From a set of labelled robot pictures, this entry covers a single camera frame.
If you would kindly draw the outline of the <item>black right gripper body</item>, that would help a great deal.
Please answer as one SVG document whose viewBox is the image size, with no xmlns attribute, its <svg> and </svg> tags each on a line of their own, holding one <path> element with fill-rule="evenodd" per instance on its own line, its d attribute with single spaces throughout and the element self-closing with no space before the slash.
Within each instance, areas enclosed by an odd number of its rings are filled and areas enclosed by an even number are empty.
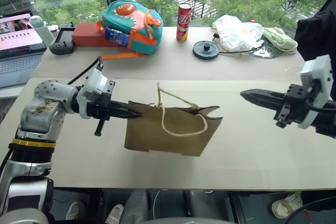
<svg viewBox="0 0 336 224">
<path fill-rule="evenodd" d="M 292 122 L 301 123 L 308 114 L 306 106 L 306 93 L 303 86 L 291 84 L 280 97 L 280 108 L 276 109 L 274 120 L 276 125 L 284 128 Z"/>
</svg>

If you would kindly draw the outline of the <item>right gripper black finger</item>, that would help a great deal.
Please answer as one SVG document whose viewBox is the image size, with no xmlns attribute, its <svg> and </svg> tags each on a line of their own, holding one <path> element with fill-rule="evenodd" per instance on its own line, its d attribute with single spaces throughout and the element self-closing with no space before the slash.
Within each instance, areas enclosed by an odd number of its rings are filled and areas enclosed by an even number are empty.
<svg viewBox="0 0 336 224">
<path fill-rule="evenodd" d="M 255 95 L 245 95 L 243 98 L 254 105 L 274 111 L 280 111 L 284 105 L 283 100 L 279 98 L 270 98 L 265 96 L 258 97 Z"/>
<path fill-rule="evenodd" d="M 240 93 L 247 101 L 280 101 L 285 94 L 265 89 L 248 89 Z"/>
</svg>

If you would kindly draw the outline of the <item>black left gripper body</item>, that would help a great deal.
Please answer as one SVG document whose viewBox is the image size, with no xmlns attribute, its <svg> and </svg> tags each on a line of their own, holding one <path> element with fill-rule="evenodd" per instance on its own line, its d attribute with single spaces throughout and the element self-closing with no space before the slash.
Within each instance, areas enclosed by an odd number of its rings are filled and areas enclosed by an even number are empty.
<svg viewBox="0 0 336 224">
<path fill-rule="evenodd" d="M 94 132 L 95 136 L 101 136 L 104 123 L 110 118 L 108 109 L 114 86 L 115 82 L 110 80 L 108 82 L 107 91 L 102 92 L 93 102 L 87 104 L 87 116 L 99 120 L 96 131 Z"/>
</svg>

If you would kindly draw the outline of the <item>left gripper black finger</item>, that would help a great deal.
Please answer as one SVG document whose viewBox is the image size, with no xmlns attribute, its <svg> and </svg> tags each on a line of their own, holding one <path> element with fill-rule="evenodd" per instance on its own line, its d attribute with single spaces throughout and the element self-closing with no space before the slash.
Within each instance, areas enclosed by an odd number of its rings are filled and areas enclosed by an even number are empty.
<svg viewBox="0 0 336 224">
<path fill-rule="evenodd" d="M 134 111 L 134 110 L 112 110 L 110 112 L 111 117 L 121 118 L 121 119 L 133 119 L 142 117 L 142 113 Z"/>
<path fill-rule="evenodd" d="M 110 101 L 110 109 L 118 110 L 118 111 L 128 111 L 129 105 L 127 103 L 119 102 L 119 101 Z"/>
</svg>

